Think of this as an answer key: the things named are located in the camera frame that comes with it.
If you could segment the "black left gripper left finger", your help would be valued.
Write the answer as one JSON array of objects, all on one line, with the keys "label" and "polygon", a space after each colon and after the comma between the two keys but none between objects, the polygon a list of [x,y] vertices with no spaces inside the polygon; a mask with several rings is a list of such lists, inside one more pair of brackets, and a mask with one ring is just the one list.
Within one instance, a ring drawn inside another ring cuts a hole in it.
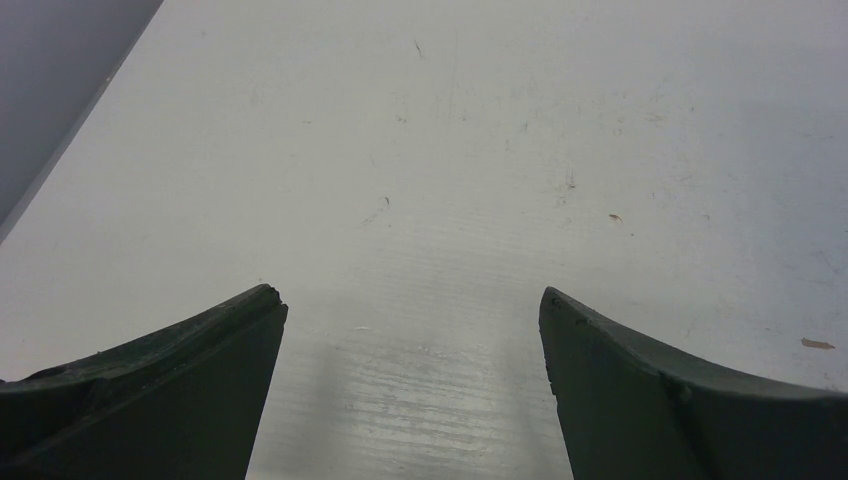
[{"label": "black left gripper left finger", "polygon": [[5,479],[242,479],[288,313],[257,285],[1,386]]}]

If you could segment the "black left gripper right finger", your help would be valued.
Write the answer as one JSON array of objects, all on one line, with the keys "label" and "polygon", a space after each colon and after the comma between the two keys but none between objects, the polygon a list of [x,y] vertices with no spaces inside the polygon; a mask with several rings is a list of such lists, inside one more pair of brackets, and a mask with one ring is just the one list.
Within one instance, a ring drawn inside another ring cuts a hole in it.
[{"label": "black left gripper right finger", "polygon": [[555,288],[545,368],[577,479],[843,479],[847,396],[706,361]]}]

